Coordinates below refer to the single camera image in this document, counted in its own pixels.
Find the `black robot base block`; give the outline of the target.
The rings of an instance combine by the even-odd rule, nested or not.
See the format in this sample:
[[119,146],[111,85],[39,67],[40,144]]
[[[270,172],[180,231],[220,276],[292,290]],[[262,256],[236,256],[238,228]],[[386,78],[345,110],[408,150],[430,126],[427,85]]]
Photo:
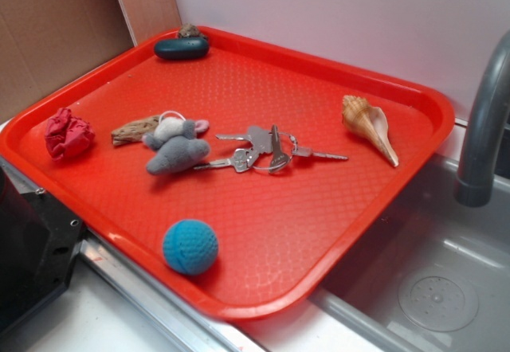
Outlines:
[[48,190],[1,160],[1,336],[62,295],[86,230]]

